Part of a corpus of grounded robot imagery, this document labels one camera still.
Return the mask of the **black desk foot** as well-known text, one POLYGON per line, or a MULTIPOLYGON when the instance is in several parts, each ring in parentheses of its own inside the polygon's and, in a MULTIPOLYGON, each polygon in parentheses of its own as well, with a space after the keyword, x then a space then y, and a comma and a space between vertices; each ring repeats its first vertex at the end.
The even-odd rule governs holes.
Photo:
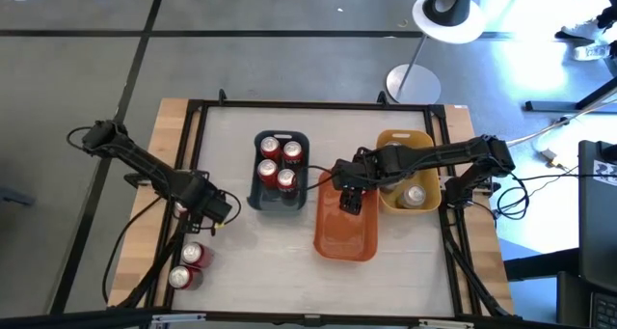
POLYGON ((523 110, 554 113, 575 113, 587 110, 590 113, 617 115, 617 102, 608 102, 611 97, 617 97, 617 76, 579 101, 530 100, 524 103, 523 110))

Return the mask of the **dark blue plastic tray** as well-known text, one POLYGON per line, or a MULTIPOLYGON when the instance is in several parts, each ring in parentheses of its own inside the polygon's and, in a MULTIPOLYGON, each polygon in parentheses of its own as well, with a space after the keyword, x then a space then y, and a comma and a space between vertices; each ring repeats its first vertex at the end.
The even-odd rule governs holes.
POLYGON ((253 170, 253 179, 251 192, 248 197, 249 205, 259 211, 276 211, 276 212, 293 212, 300 210, 307 201, 308 187, 308 164, 309 164, 309 138, 299 131, 281 131, 281 130, 265 130, 259 132, 254 139, 255 146, 255 161, 253 170), (281 197, 278 187, 269 189, 266 188, 257 176, 256 167, 264 158, 259 150, 260 141, 267 136, 276 137, 283 149, 283 146, 289 141, 297 141, 303 147, 303 162, 302 165, 296 168, 286 168, 281 156, 281 161, 276 162, 279 171, 282 169, 291 169, 297 176, 298 193, 292 200, 286 200, 281 197))

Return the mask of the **grey round floor base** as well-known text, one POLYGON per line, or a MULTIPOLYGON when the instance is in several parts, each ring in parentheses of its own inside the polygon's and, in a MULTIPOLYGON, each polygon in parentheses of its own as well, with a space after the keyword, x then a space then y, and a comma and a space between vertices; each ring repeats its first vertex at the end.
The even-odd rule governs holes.
POLYGON ((433 104, 441 95, 441 82, 437 75, 417 64, 393 68, 386 77, 389 96, 402 104, 433 104))

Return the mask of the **black clamp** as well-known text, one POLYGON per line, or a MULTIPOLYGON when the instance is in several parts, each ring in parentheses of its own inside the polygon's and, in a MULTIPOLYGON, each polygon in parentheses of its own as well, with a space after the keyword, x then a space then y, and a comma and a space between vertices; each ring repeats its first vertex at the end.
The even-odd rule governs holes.
POLYGON ((142 186, 151 186, 151 180, 138 173, 130 173, 123 176, 123 179, 135 189, 139 189, 142 186))

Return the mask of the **black metal table frame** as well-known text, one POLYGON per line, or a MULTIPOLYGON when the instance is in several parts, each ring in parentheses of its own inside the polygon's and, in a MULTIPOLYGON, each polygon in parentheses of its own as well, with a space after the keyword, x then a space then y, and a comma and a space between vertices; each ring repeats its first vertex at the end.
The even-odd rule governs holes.
POLYGON ((170 165, 207 171, 232 195, 234 221, 215 234, 201 233, 214 251, 202 286, 176 292, 166 279, 144 304, 201 312, 224 321, 327 323, 409 316, 447 317, 469 311, 462 270, 448 257, 437 211, 377 217, 376 255, 367 261, 332 260, 313 246, 316 200, 299 210, 260 213, 247 199, 253 176, 254 139, 262 130, 304 133, 310 142, 310 177, 339 158, 374 146, 386 129, 425 131, 437 124, 423 106, 385 108, 375 103, 334 103, 165 98, 149 128, 130 111, 125 124, 137 144, 170 165))

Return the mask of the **orange plastic tray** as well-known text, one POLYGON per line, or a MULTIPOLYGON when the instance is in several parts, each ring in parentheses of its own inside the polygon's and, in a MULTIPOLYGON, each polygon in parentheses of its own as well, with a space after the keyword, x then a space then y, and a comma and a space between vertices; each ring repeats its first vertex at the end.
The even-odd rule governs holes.
POLYGON ((339 208, 340 194, 330 180, 319 186, 313 246, 332 260, 371 260, 378 247, 379 195, 363 193, 361 212, 353 215, 339 208))

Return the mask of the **black keyboard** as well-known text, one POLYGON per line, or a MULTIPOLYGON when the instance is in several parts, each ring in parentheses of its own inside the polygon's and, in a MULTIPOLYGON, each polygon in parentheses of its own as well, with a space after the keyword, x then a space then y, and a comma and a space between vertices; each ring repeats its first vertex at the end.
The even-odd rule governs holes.
POLYGON ((591 296, 590 326, 617 329, 617 297, 594 292, 591 296))

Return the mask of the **black crossbar with silver brackets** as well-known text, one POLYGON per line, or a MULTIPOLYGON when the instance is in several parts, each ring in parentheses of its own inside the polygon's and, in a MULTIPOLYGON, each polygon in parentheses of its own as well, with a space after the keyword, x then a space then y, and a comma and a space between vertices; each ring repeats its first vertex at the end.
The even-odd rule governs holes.
POLYGON ((433 316, 371 316, 371 315, 298 315, 175 312, 168 308, 110 308, 103 311, 34 315, 0 318, 0 329, 126 329, 151 324, 179 322, 249 322, 273 325, 294 324, 317 328, 326 325, 376 325, 431 327, 439 329, 591 329, 584 326, 523 320, 517 316, 457 315, 433 316))

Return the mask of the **yellow plastic tray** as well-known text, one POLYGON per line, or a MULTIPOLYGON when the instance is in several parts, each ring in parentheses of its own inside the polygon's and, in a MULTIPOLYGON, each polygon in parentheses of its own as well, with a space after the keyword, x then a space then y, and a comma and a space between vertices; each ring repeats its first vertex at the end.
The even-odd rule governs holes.
MULTIPOLYGON (((400 142, 403 146, 413 149, 428 148, 434 146, 433 139, 425 132, 419 130, 387 129, 382 131, 376 141, 378 148, 389 141, 400 142)), ((405 178, 392 192, 380 191, 379 210, 382 214, 390 215, 418 215, 436 210, 442 201, 440 180, 437 169, 419 170, 409 178, 405 178), (419 208, 408 209, 397 204, 397 198, 401 192, 410 185, 420 185, 426 191, 426 200, 419 208)))

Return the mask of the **black box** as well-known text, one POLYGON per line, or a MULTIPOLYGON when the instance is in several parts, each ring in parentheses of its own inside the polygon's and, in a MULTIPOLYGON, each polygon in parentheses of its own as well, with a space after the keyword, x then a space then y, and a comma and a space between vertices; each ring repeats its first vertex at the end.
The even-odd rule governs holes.
POLYGON ((556 276, 556 320, 559 324, 588 327, 591 288, 579 276, 560 271, 556 276))

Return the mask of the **person's leg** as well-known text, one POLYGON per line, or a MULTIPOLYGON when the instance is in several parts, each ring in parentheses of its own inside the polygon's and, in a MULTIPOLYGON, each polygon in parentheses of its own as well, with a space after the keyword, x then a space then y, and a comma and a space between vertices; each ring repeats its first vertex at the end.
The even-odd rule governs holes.
POLYGON ((597 17, 598 27, 600 29, 609 29, 617 22, 617 5, 611 5, 605 8, 597 17))

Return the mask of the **person's white shoe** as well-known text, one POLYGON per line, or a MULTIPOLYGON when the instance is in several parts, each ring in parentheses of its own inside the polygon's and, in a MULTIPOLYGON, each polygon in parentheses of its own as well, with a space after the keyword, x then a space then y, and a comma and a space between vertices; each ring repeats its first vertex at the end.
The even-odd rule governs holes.
POLYGON ((596 61, 610 58, 611 47, 609 44, 593 43, 579 46, 574 49, 573 57, 576 61, 596 61))
POLYGON ((580 23, 562 26, 555 36, 559 39, 577 38, 596 41, 603 35, 603 33, 604 28, 599 26, 596 19, 588 19, 580 23))

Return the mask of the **white round base plate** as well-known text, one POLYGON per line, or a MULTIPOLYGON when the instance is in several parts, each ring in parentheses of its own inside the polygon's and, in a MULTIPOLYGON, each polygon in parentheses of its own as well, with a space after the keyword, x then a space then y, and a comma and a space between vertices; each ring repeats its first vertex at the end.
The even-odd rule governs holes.
POLYGON ((415 1, 412 17, 420 32, 428 38, 450 44, 464 44, 477 40, 484 32, 486 19, 474 1, 470 2, 468 18, 456 26, 443 26, 430 20, 422 9, 425 1, 415 1))

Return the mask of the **black curved stand bracket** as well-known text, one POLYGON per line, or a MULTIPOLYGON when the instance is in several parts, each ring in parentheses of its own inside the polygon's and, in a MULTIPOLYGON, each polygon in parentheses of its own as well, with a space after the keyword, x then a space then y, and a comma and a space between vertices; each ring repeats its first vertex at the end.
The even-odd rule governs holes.
POLYGON ((432 22, 446 27, 464 23, 470 14, 471 0, 425 0, 424 15, 432 22))

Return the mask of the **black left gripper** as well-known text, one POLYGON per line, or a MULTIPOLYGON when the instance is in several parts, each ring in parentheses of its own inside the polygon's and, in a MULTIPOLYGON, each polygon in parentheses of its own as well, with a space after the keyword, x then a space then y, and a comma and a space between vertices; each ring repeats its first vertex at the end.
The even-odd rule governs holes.
POLYGON ((180 172, 181 182, 178 201, 188 209, 188 217, 183 224, 185 233, 199 233, 204 218, 210 220, 207 230, 225 223, 231 211, 226 194, 209 181, 209 174, 203 171, 180 172))

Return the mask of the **thin metal pole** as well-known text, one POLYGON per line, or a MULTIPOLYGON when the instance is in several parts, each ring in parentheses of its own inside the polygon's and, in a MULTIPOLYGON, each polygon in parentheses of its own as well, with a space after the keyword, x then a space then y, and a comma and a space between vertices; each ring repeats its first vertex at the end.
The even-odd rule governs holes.
POLYGON ((422 49, 423 45, 425 44, 425 42, 427 40, 427 37, 428 36, 425 33, 422 34, 422 37, 419 40, 418 46, 416 47, 416 51, 415 51, 415 53, 414 53, 410 63, 408 64, 408 68, 407 68, 407 70, 406 70, 406 72, 405 72, 405 74, 404 74, 404 76, 403 76, 403 78, 401 80, 401 84, 399 86, 399 92, 398 93, 402 93, 403 92, 403 90, 405 88, 405 84, 406 84, 409 76, 411 75, 411 71, 412 71, 412 69, 413 69, 413 67, 414 67, 414 65, 416 63, 416 60, 417 60, 417 58, 419 56, 419 53, 421 52, 421 49, 422 49))

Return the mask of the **black desk leg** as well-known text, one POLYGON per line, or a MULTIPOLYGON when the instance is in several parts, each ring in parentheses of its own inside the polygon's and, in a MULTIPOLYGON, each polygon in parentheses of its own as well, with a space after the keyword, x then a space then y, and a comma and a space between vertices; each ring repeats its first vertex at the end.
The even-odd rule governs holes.
POLYGON ((559 272, 578 274, 579 249, 567 249, 532 257, 506 260, 508 281, 525 281, 555 277, 559 272))

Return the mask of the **white power adapter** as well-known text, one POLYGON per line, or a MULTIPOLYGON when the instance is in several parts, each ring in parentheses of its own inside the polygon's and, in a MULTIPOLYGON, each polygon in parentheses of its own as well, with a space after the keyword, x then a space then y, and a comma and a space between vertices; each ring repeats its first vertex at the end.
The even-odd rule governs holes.
POLYGON ((551 149, 540 151, 540 154, 547 160, 547 165, 554 168, 563 168, 562 158, 551 149))

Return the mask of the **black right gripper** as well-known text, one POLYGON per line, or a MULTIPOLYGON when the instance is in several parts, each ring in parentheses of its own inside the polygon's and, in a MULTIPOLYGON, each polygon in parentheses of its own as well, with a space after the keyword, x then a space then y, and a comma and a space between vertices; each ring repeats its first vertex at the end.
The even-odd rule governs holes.
POLYGON ((360 147, 351 161, 339 158, 334 167, 333 186, 341 190, 339 207, 349 209, 351 213, 359 215, 362 210, 363 189, 376 189, 387 184, 378 155, 384 147, 370 150, 360 147))

